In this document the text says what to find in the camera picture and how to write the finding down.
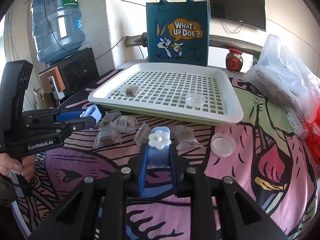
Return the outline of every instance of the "cartoon rabbit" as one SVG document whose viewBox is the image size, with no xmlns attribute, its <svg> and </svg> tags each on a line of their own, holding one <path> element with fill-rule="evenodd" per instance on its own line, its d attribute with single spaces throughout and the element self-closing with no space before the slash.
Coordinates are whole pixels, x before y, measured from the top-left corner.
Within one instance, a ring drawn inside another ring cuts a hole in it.
<svg viewBox="0 0 320 240">
<path fill-rule="evenodd" d="M 160 52 L 160 57 L 161 58 L 171 57 L 171 53 L 168 50 L 168 47 L 169 47 L 171 41 L 166 39 L 163 36 L 163 33 L 165 31 L 165 27 L 166 27 L 166 21 L 164 21 L 164 23 L 163 23 L 163 25 L 161 27 L 161 31 L 160 31 L 159 23 L 156 20 L 156 37 L 157 37 L 157 43 L 158 43 L 157 47 L 162 49 L 161 52 Z"/>
<path fill-rule="evenodd" d="M 174 53 L 172 55 L 173 58 L 178 58 L 181 57 L 182 55 L 182 46 L 183 43 L 174 43 L 171 44 L 171 47 L 173 47 Z"/>
</svg>

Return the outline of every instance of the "white plastic tray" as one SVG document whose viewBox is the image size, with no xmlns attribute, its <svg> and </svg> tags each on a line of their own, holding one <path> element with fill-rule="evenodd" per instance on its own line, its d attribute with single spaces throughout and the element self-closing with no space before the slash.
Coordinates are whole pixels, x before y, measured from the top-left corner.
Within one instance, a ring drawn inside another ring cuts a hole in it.
<svg viewBox="0 0 320 240">
<path fill-rule="evenodd" d="M 140 85 L 136 97 L 119 92 L 123 84 Z M 192 108 L 186 104 L 189 92 L 206 97 L 205 104 Z M 227 75 L 217 69 L 174 63 L 139 63 L 102 84 L 89 95 L 89 101 L 136 113 L 184 117 L 188 121 L 238 123 L 243 111 Z"/>
</svg>

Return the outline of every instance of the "blue round label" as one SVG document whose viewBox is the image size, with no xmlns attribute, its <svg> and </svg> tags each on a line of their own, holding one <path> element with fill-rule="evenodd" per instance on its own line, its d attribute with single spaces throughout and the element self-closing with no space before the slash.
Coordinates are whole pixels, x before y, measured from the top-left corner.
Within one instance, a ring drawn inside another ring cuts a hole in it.
<svg viewBox="0 0 320 240">
<path fill-rule="evenodd" d="M 82 31 L 82 21 L 80 19 L 77 19 L 75 24 L 76 24 L 76 28 Z"/>
</svg>

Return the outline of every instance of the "metal pipe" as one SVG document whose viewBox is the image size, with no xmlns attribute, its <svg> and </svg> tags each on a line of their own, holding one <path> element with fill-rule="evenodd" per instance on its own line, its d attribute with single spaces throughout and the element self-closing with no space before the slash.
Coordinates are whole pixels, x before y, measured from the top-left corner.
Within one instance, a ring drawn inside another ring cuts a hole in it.
<svg viewBox="0 0 320 240">
<path fill-rule="evenodd" d="M 131 36 L 124 38 L 124 44 L 127 47 L 134 46 L 143 46 L 146 47 L 148 44 L 147 33 L 143 33 L 138 36 Z M 237 48 L 240 49 L 244 53 L 255 54 L 261 53 L 262 47 L 247 41 L 241 41 L 229 37 L 210 35 L 209 37 L 209 46 L 217 47 L 217 48 Z"/>
</svg>

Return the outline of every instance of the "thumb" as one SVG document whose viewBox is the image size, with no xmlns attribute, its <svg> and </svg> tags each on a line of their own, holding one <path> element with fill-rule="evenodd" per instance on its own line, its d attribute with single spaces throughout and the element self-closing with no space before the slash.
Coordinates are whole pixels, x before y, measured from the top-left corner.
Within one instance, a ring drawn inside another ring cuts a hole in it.
<svg viewBox="0 0 320 240">
<path fill-rule="evenodd" d="M 7 153 L 0 154 L 0 166 L 15 171 L 22 171 L 22 164 L 19 161 L 10 158 Z"/>
</svg>

